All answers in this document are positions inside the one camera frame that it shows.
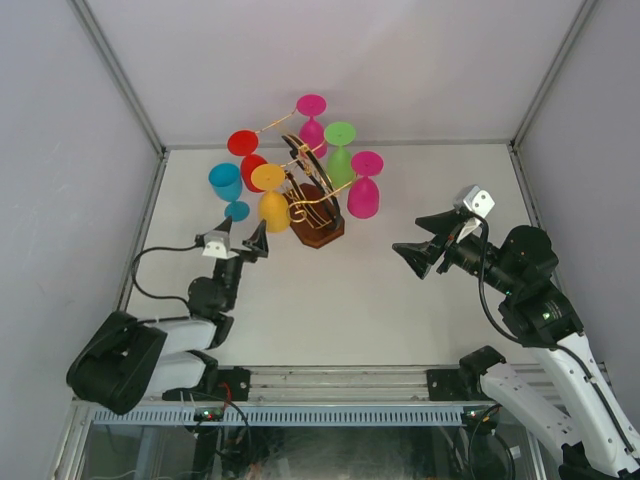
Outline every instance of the white floor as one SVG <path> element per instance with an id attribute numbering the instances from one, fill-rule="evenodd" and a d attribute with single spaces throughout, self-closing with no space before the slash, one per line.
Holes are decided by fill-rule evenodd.
<path id="1" fill-rule="evenodd" d="M 385 169 L 377 216 L 359 220 L 341 205 L 346 233 L 320 250 L 302 245 L 291 230 L 269 236 L 270 256 L 245 265 L 236 323 L 226 343 L 212 351 L 222 365 L 444 365 L 483 345 L 493 345 L 512 363 L 533 363 L 519 346 L 495 333 L 478 300 L 477 282 L 453 267 L 420 281 L 391 249 L 394 242 L 424 241 L 417 216 L 451 207 L 460 188 L 487 189 L 496 207 L 489 215 L 491 241 L 528 223 L 506 146 L 446 145 L 376 147 Z M 261 153 L 284 163 L 284 149 Z M 209 170 L 238 161 L 226 150 L 171 152 L 145 246 L 188 246 L 223 220 L 226 204 L 213 193 Z M 232 229 L 234 242 L 258 223 L 259 194 L 244 191 L 252 212 Z M 210 276 L 213 261 L 196 251 L 153 253 L 139 269 L 143 288 L 186 297 L 189 283 Z M 495 315 L 502 299 L 487 289 Z M 131 296 L 129 312 L 140 317 L 181 315 L 184 306 Z"/>

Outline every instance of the pink wine glass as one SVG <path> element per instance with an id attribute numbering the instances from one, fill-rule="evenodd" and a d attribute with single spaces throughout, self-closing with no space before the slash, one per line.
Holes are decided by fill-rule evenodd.
<path id="1" fill-rule="evenodd" d="M 327 154 L 327 145 L 324 143 L 324 127 L 315 117 L 322 115 L 327 109 L 327 101 L 320 95 L 304 95 L 296 103 L 296 109 L 305 117 L 309 117 L 300 128 L 300 138 L 311 149 L 320 147 L 313 153 L 317 158 L 322 158 Z"/>
<path id="2" fill-rule="evenodd" d="M 356 153 L 351 159 L 351 168 L 361 176 L 349 190 L 347 208 L 356 218 L 371 218 L 380 208 L 380 190 L 369 177 L 378 175 L 384 167 L 384 160 L 375 152 Z"/>

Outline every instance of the wooden base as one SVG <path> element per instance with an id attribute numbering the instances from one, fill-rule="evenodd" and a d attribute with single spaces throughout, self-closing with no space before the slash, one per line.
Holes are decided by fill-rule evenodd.
<path id="1" fill-rule="evenodd" d="M 315 185 L 311 185 L 310 183 L 302 183 L 299 185 L 300 190 L 304 193 L 307 200 L 318 200 L 324 196 L 324 194 L 320 191 L 318 187 Z M 293 203 L 289 197 L 287 197 L 287 202 L 289 204 Z M 313 211 L 323 220 L 328 220 L 329 216 L 324 209 L 323 204 L 309 205 L 308 208 L 313 208 Z M 335 213 L 335 208 L 333 205 L 329 206 L 329 211 L 331 213 Z M 291 229 L 298 236 L 300 241 L 307 245 L 308 247 L 320 248 L 324 247 L 327 243 L 332 242 L 336 238 L 344 235 L 344 218 L 342 219 L 342 225 L 337 230 L 331 230 L 330 228 L 323 227 L 315 229 L 309 225 L 309 223 L 300 222 L 294 223 L 291 222 Z"/>

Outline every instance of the gold metal wire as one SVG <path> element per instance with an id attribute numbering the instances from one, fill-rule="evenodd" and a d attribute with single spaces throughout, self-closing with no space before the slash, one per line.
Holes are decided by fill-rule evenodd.
<path id="1" fill-rule="evenodd" d="M 270 123 L 266 127 L 260 130 L 256 130 L 255 133 L 256 134 L 262 133 L 265 130 L 275 127 L 276 130 L 278 130 L 278 132 L 281 135 L 290 137 L 293 140 L 295 140 L 293 143 L 298 145 L 297 146 L 298 155 L 296 156 L 296 158 L 294 158 L 290 162 L 280 165 L 280 167 L 282 167 L 283 169 L 293 166 L 291 171 L 288 172 L 285 180 L 285 181 L 287 180 L 289 181 L 289 183 L 291 184 L 291 187 L 284 187 L 284 195 L 287 196 L 292 201 L 292 203 L 289 205 L 289 208 L 287 209 L 287 216 L 289 217 L 289 220 L 291 220 L 291 222 L 293 223 L 302 223 L 306 221 L 311 226 L 311 228 L 320 229 L 329 225 L 331 223 L 331 220 L 325 220 L 324 218 L 322 218 L 322 216 L 313 209 L 313 205 L 317 205 L 318 203 L 322 203 L 331 197 L 337 196 L 341 190 L 350 186 L 355 179 L 343 185 L 337 190 L 333 190 L 333 187 L 327 184 L 327 182 L 324 180 L 322 175 L 320 175 L 318 170 L 315 168 L 313 163 L 311 163 L 311 160 L 307 156 L 307 152 L 314 153 L 316 150 L 321 148 L 325 144 L 325 142 L 323 141 L 320 145 L 311 149 L 306 142 L 303 142 L 300 139 L 300 137 L 298 137 L 298 135 L 296 135 L 291 130 L 289 130 L 285 125 L 281 125 L 282 122 L 292 117 L 295 113 L 296 113 L 296 109 L 294 109 L 288 115 L 280 118 L 279 120 L 276 120 L 275 122 Z M 304 195 L 304 192 L 302 192 L 302 189 L 298 187 L 298 189 L 300 190 L 300 194 L 299 194 L 293 188 L 295 180 L 293 179 L 293 173 L 292 173 L 295 170 L 295 168 L 298 167 L 297 165 L 298 162 L 302 164 L 302 170 L 304 171 L 304 174 L 307 177 L 313 177 L 315 180 L 317 180 L 318 183 L 322 185 L 324 191 L 329 193 L 327 193 L 324 197 L 318 200 L 308 200 Z"/>
<path id="2" fill-rule="evenodd" d="M 280 120 L 276 120 L 275 122 L 270 123 L 269 125 L 267 125 L 267 126 L 266 126 L 266 127 L 264 127 L 264 128 L 261 128 L 260 130 L 256 130 L 254 133 L 258 134 L 258 133 L 262 133 L 262 132 L 264 132 L 265 130 L 269 130 L 271 127 L 275 127 L 276 125 L 278 125 L 278 124 L 280 124 L 280 123 L 284 122 L 287 118 L 292 117 L 295 113 L 296 113 L 296 109 L 294 108 L 294 109 L 293 109 L 293 111 L 292 111 L 290 114 L 285 115 L 285 116 L 284 116 L 284 117 L 282 117 Z"/>
<path id="3" fill-rule="evenodd" d="M 355 182 L 355 178 L 353 180 L 351 180 L 349 183 L 345 183 L 343 186 L 341 186 L 340 188 L 332 191 L 331 193 L 328 193 L 327 195 L 325 195 L 322 198 L 319 198 L 317 200 L 307 200 L 306 198 L 304 200 L 298 200 L 297 202 L 293 202 L 289 205 L 289 208 L 287 210 L 287 216 L 289 217 L 289 220 L 291 220 L 294 223 L 300 223 L 303 222 L 307 219 L 307 212 L 309 210 L 313 211 L 313 208 L 310 207 L 310 205 L 316 205 L 318 203 L 322 203 L 325 200 L 331 198 L 331 197 L 335 197 L 338 195 L 338 193 L 340 193 L 340 191 L 344 190 L 345 188 L 351 186 L 351 184 L 353 184 L 353 182 Z M 294 219 L 291 216 L 291 210 L 295 209 L 296 214 L 300 214 L 301 218 L 300 219 Z"/>

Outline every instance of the black cable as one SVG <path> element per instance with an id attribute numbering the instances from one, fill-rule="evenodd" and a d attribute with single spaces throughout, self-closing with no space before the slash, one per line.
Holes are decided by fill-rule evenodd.
<path id="1" fill-rule="evenodd" d="M 153 294 L 147 292 L 146 290 L 144 290 L 140 286 L 136 276 L 138 274 L 138 265 L 140 263 L 140 259 L 143 257 L 143 255 L 146 255 L 147 253 L 157 252 L 157 251 L 163 251 L 163 252 L 189 252 L 191 250 L 195 250 L 196 248 L 200 248 L 200 246 L 197 243 L 191 245 L 190 247 L 182 247 L 182 248 L 177 248 L 177 247 L 151 247 L 151 248 L 147 248 L 145 250 L 142 250 L 140 253 L 138 253 L 133 258 L 133 261 L 131 262 L 131 280 L 133 281 L 133 285 L 145 297 L 153 298 L 155 300 L 178 300 L 178 301 L 182 302 L 185 307 L 187 307 L 187 310 L 189 310 L 189 304 L 187 303 L 187 300 L 185 300 L 183 297 L 180 297 L 180 296 L 177 296 L 177 295 L 153 295 Z"/>
<path id="2" fill-rule="evenodd" d="M 203 468 L 202 470 L 199 470 L 199 471 L 196 471 L 196 470 L 189 470 L 189 471 L 187 471 L 187 472 L 181 472 L 181 473 L 179 473 L 178 475 L 176 475 L 176 480 L 177 480 L 177 479 L 178 479 L 178 477 L 180 477 L 181 475 L 185 475 L 185 474 L 187 474 L 187 473 L 188 473 L 188 474 L 190 474 L 192 478 L 193 478 L 193 476 L 194 476 L 194 475 L 197 475 L 197 476 L 195 477 L 196 479 L 198 479 L 198 478 L 203 478 L 203 479 L 204 479 L 204 478 L 206 478 L 206 477 L 200 477 L 200 475 L 202 475 L 203 473 L 204 473 L 204 474 L 207 474 L 207 475 L 208 475 L 209 473 L 211 473 L 211 471 L 213 470 L 213 461 L 215 460 L 216 455 L 218 455 L 220 458 L 222 458 L 222 459 L 224 459 L 224 460 L 227 460 L 227 461 L 229 461 L 229 462 L 231 462 L 231 463 L 235 463 L 236 465 L 243 465 L 243 463 L 242 463 L 242 462 L 240 462 L 240 461 L 238 461 L 238 460 L 236 460 L 236 459 L 234 459 L 234 458 L 231 458 L 230 456 L 228 456 L 228 455 L 226 455 L 226 454 L 222 453 L 222 452 L 221 452 L 220 450 L 218 450 L 217 448 L 214 448 L 214 449 L 213 449 L 213 455 L 211 455 L 211 458 L 210 458 L 210 459 L 209 459 L 209 461 L 207 462 L 207 466 L 206 466 L 205 468 Z"/>
<path id="3" fill-rule="evenodd" d="M 487 416 L 491 412 L 499 409 L 500 407 L 501 405 L 499 403 L 496 403 L 495 405 L 492 405 L 491 407 L 487 408 L 480 416 L 480 420 L 478 421 L 475 428 L 473 429 L 471 438 L 469 438 L 469 445 L 467 445 L 467 462 L 469 462 L 469 473 L 471 474 L 471 478 L 473 480 L 476 480 L 476 475 L 475 473 L 473 473 L 473 459 L 471 458 L 471 445 L 473 445 L 473 439 L 476 438 L 476 433 L 478 433 L 478 429 L 480 428 L 480 425 L 484 423 L 484 419 L 487 418 Z"/>
<path id="4" fill-rule="evenodd" d="M 231 408 L 233 408 L 236 412 L 238 412 L 238 414 L 240 415 L 240 418 L 242 419 L 242 422 L 244 423 L 246 430 L 247 430 L 247 440 L 249 442 L 249 446 L 248 446 L 248 457 L 249 457 L 249 463 L 251 463 L 251 459 L 253 458 L 253 439 L 251 438 L 251 426 L 249 425 L 249 419 L 247 418 L 247 415 L 240 409 L 240 407 L 238 407 L 235 403 L 233 403 L 231 400 L 228 400 L 226 398 L 221 398 L 221 397 L 217 397 L 215 395 L 210 395 L 207 393 L 202 393 L 202 392 L 196 392 L 196 391 L 191 391 L 191 390 L 186 390 L 185 393 L 189 393 L 190 395 L 192 395 L 191 399 L 193 400 L 193 395 L 199 395 L 199 396 L 204 396 L 207 398 L 210 398 L 212 400 L 216 400 L 219 402 L 223 402 L 226 403 L 227 405 L 229 405 Z M 220 452 L 217 449 L 214 449 L 213 455 L 211 456 L 211 460 L 209 460 L 209 464 L 211 464 L 210 467 L 205 468 L 204 470 L 202 470 L 199 473 L 204 473 L 207 470 L 211 469 L 213 467 L 213 459 L 215 458 L 216 455 L 220 455 L 221 458 L 224 458 L 225 460 L 229 460 L 231 462 L 234 463 L 240 463 L 237 460 L 233 460 L 231 459 L 231 457 L 228 457 L 225 454 L 222 454 L 222 452 Z"/>
<path id="5" fill-rule="evenodd" d="M 486 266 L 486 259 L 487 259 L 487 251 L 489 249 L 489 223 L 484 217 L 481 217 L 475 212 L 470 212 L 470 214 L 473 217 L 480 220 L 480 223 L 482 224 L 482 234 L 480 236 L 480 239 L 482 241 L 482 253 L 480 254 L 480 274 L 478 275 L 478 292 L 480 294 L 480 304 L 482 305 L 482 310 L 484 311 L 485 316 L 489 320 L 489 323 L 491 323 L 493 328 L 496 329 L 500 335 L 502 335 L 508 340 L 511 340 L 514 343 L 521 345 L 524 348 L 544 348 L 549 350 L 557 349 L 565 352 L 573 360 L 575 360 L 575 362 L 580 366 L 585 376 L 587 377 L 587 381 L 591 384 L 593 389 L 596 391 L 598 398 L 600 399 L 600 401 L 602 402 L 602 405 L 607 411 L 607 414 L 609 415 L 611 422 L 613 423 L 616 431 L 618 432 L 618 435 L 622 439 L 622 442 L 624 443 L 627 451 L 630 454 L 634 452 L 636 449 L 633 447 L 633 444 L 627 438 L 627 435 L 625 434 L 624 429 L 620 425 L 620 422 L 618 422 L 618 419 L 616 418 L 615 413 L 611 408 L 611 405 L 607 401 L 607 398 L 605 397 L 604 392 L 602 391 L 602 389 L 597 383 L 594 383 L 591 381 L 594 378 L 594 375 L 591 373 L 591 370 L 589 370 L 587 365 L 582 361 L 582 359 L 576 353 L 574 353 L 571 349 L 567 347 L 564 347 L 562 345 L 558 345 L 555 343 L 545 344 L 545 343 L 536 343 L 536 342 L 522 342 L 520 339 L 514 337 L 513 335 L 508 334 L 493 318 L 493 315 L 489 310 L 489 306 L 487 305 L 487 299 L 484 293 L 484 273 L 485 273 L 485 266 Z M 640 465 L 640 459 L 635 457 L 633 458 L 635 459 L 636 463 Z"/>
<path id="6" fill-rule="evenodd" d="M 133 453 L 137 454 L 137 452 L 121 452 L 120 450 L 118 450 L 116 448 L 116 443 L 113 439 L 113 432 L 111 431 L 111 427 L 109 425 L 105 425 L 104 427 L 107 430 L 107 438 L 109 439 L 109 445 L 111 446 L 111 450 L 113 451 L 113 453 L 116 453 L 118 455 L 126 455 L 126 456 L 130 456 Z M 142 435 L 144 435 L 144 429 L 145 427 L 143 426 L 142 429 L 140 430 L 140 438 L 138 438 L 138 441 L 142 439 Z"/>
<path id="7" fill-rule="evenodd" d="M 456 461 L 456 463 L 458 464 L 458 467 L 460 469 L 460 471 L 464 470 L 465 468 L 465 464 L 464 464 L 464 460 L 462 460 L 462 456 L 461 456 L 461 461 L 458 461 L 458 439 L 461 438 L 460 436 L 460 432 L 462 431 L 463 427 L 459 427 L 456 429 L 456 434 L 453 436 L 453 440 L 451 441 L 451 454 L 454 457 L 454 460 Z"/>
<path id="8" fill-rule="evenodd" d="M 507 478 L 509 478 L 511 480 L 516 480 L 516 462 L 513 459 L 513 454 L 511 453 L 511 449 L 509 448 L 509 445 L 507 445 L 507 442 L 505 442 L 504 438 L 502 438 L 500 435 L 498 435 L 498 433 L 494 432 L 493 436 L 498 441 L 498 443 L 500 445 L 502 445 L 502 448 L 504 449 L 505 453 L 507 454 L 507 461 L 508 461 L 508 465 L 509 465 L 509 471 L 507 472 Z"/>

